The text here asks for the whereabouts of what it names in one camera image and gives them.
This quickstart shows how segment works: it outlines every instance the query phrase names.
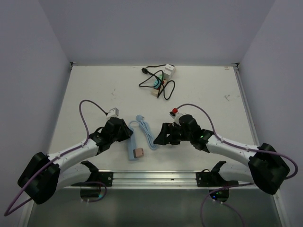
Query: purple cable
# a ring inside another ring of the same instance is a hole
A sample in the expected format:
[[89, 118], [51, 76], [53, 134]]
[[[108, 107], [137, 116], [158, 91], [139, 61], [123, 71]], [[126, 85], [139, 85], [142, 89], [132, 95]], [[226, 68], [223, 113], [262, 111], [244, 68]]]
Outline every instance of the purple cable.
[[[217, 134], [216, 131], [215, 131], [214, 123], [213, 123], [212, 119], [210, 118], [210, 116], [208, 115], [208, 113], [207, 113], [204, 109], [202, 109], [201, 107], [199, 107], [199, 106], [197, 106], [197, 105], [195, 105], [195, 104], [185, 103], [185, 104], [182, 104], [182, 105], [180, 105], [179, 107], [177, 107], [177, 109], [179, 109], [179, 108], [181, 108], [181, 107], [183, 107], [183, 106], [186, 106], [186, 105], [190, 105], [190, 106], [193, 106], [193, 107], [195, 107], [195, 108], [198, 108], [199, 110], [201, 110], [201, 111], [207, 116], [207, 118], [208, 118], [208, 120], [209, 120], [209, 122], [210, 122], [210, 124], [211, 124], [211, 127], [212, 127], [212, 129], [213, 129], [214, 135], [215, 135], [215, 137], [216, 137], [218, 140], [220, 140], [221, 142], [223, 142], [223, 143], [225, 143], [225, 144], [227, 144], [227, 145], [229, 145], [229, 146], [232, 146], [232, 147], [234, 147], [234, 148], [238, 148], [238, 149], [241, 149], [241, 150], [246, 150], [245, 147], [242, 147], [242, 146], [239, 146], [239, 145], [236, 145], [236, 144], [233, 144], [233, 143], [230, 143], [230, 142], [227, 142], [227, 141], [222, 140], [222, 138], [221, 138], [220, 136], [218, 136], [218, 134]], [[288, 156], [286, 156], [286, 155], [284, 155], [284, 154], [279, 154], [279, 153], [276, 153], [276, 152], [266, 151], [266, 150], [251, 149], [251, 148], [249, 148], [248, 150], [249, 150], [249, 151], [254, 151], [254, 152], [259, 152], [259, 153], [270, 154], [270, 155], [276, 155], [276, 156], [280, 156], [280, 157], [284, 157], [284, 158], [288, 159], [288, 160], [294, 165], [294, 172], [293, 172], [291, 175], [289, 175], [288, 177], [286, 177], [285, 179], [290, 179], [290, 178], [296, 176], [297, 173], [298, 173], [299, 167], [298, 167], [298, 165], [296, 164], [296, 162], [295, 162], [294, 160], [292, 160], [290, 157], [288, 157]], [[226, 186], [226, 187], [219, 188], [219, 189], [216, 189], [216, 190], [210, 192], [210, 193], [204, 198], [203, 202], [201, 203], [201, 207], [200, 207], [200, 217], [201, 217], [202, 225], [203, 225], [204, 227], [206, 226], [205, 223], [204, 223], [204, 221], [203, 221], [203, 214], [202, 214], [202, 213], [203, 213], [203, 206], [204, 206], [204, 204], [205, 204], [205, 201], [206, 201], [206, 199], [208, 198], [208, 196], [209, 196], [210, 194], [212, 194], [212, 193], [214, 193], [214, 192], [217, 192], [217, 191], [224, 190], [224, 189], [228, 189], [228, 188], [242, 187], [242, 186], [248, 186], [248, 185], [253, 185], [253, 184], [252, 184], [252, 183], [245, 183], [245, 184], [241, 184], [241, 185]], [[234, 211], [239, 215], [239, 217], [241, 218], [241, 221], [242, 221], [243, 226], [246, 226], [246, 225], [245, 225], [245, 222], [244, 222], [244, 220], [243, 220], [243, 218], [242, 218], [242, 216], [240, 215], [240, 213], [239, 213], [235, 208], [231, 207], [229, 204], [225, 204], [225, 205], [228, 206], [229, 208], [231, 208], [232, 210], [234, 210]]]
[[[208, 194], [205, 196], [205, 198], [204, 198], [204, 200], [202, 201], [201, 206], [200, 206], [200, 218], [201, 218], [202, 226], [204, 226], [204, 227], [206, 226], [206, 224], [204, 223], [204, 220], [203, 220], [203, 206], [204, 206], [204, 204], [205, 204], [207, 198], [209, 198], [209, 196], [210, 196], [211, 194], [213, 194], [213, 193], [215, 193], [215, 192], [219, 192], [219, 191], [221, 191], [221, 190], [229, 189], [229, 188], [243, 187], [243, 186], [248, 186], [248, 185], [253, 185], [253, 184], [252, 184], [252, 183], [244, 183], [244, 184], [240, 184], [240, 185], [225, 186], [225, 187], [222, 187], [222, 188], [215, 189], [215, 190], [211, 191], [210, 193], [208, 193]], [[240, 214], [235, 208], [233, 208], [231, 205], [229, 205], [229, 204], [227, 204], [227, 203], [223, 203], [223, 205], [225, 205], [225, 206], [229, 207], [230, 209], [232, 209], [233, 211], [235, 211], [236, 214], [240, 217], [241, 222], [242, 222], [242, 225], [243, 225], [244, 227], [246, 226], [243, 217], [241, 216], [241, 214]]]
[[91, 181], [91, 182], [85, 182], [85, 184], [88, 184], [88, 183], [91, 183], [91, 184], [100, 184], [101, 186], [103, 186], [104, 188], [105, 188], [105, 192], [104, 192], [104, 194], [101, 196], [101, 197], [99, 197], [98, 199], [96, 199], [96, 200], [86, 200], [86, 201], [88, 201], [89, 203], [91, 203], [91, 202], [98, 202], [98, 201], [100, 201], [101, 199], [103, 199], [104, 197], [105, 197], [105, 195], [106, 195], [106, 193], [107, 193], [107, 187], [106, 187], [106, 185], [105, 184], [103, 184], [102, 182], [98, 182], [98, 181]]
[[[88, 142], [88, 140], [89, 140], [89, 129], [88, 129], [88, 127], [87, 127], [87, 124], [86, 124], [86, 122], [85, 122], [85, 119], [84, 119], [83, 113], [82, 113], [82, 109], [81, 109], [82, 103], [84, 103], [84, 102], [89, 102], [89, 103], [94, 104], [94, 105], [95, 105], [96, 107], [98, 107], [105, 115], [107, 115], [107, 112], [105, 112], [98, 104], [96, 104], [96, 103], [93, 102], [93, 101], [90, 101], [90, 100], [85, 99], [85, 100], [82, 100], [82, 101], [80, 102], [80, 104], [79, 104], [79, 113], [80, 113], [81, 119], [82, 119], [82, 121], [83, 121], [85, 130], [86, 130], [86, 139], [85, 139], [85, 142], [84, 142], [84, 145], [85, 145], [85, 144], [87, 144], [87, 142]], [[74, 151], [74, 150], [77, 150], [77, 149], [81, 148], [81, 147], [82, 147], [82, 145], [79, 145], [79, 146], [76, 146], [76, 147], [74, 147], [74, 148], [71, 148], [71, 149], [69, 149], [69, 150], [63, 152], [63, 153], [61, 154], [61, 156], [64, 156], [64, 155], [66, 155], [66, 154], [68, 154], [68, 153], [70, 153], [70, 152], [72, 152], [72, 151]], [[28, 187], [28, 185], [29, 185], [30, 183], [32, 183], [32, 181], [33, 181], [33, 180], [34, 180], [34, 179], [35, 179], [43, 170], [45, 170], [50, 164], [52, 164], [52, 163], [53, 163], [54, 161], [56, 161], [57, 159], [58, 159], [58, 157], [53, 158], [50, 162], [48, 162], [45, 166], [43, 166], [41, 169], [39, 169], [39, 170], [38, 170], [38, 171], [37, 171], [37, 172], [28, 180], [28, 182], [21, 188], [21, 190], [18, 192], [18, 194], [15, 196], [15, 198], [13, 199], [13, 201], [10, 203], [10, 205], [8, 206], [8, 208], [6, 209], [6, 211], [4, 212], [4, 216], [5, 216], [5, 217], [8, 216], [8, 215], [10, 215], [11, 213], [13, 213], [14, 211], [16, 211], [17, 209], [19, 209], [20, 207], [22, 207], [23, 205], [25, 205], [26, 203], [28, 203], [29, 201], [32, 200], [32, 199], [28, 199], [28, 200], [24, 201], [23, 203], [21, 203], [20, 205], [16, 206], [14, 209], [10, 210], [10, 209], [14, 206], [15, 202], [17, 201], [17, 199], [19, 199], [19, 197], [21, 196], [21, 194], [24, 192], [24, 190]]]

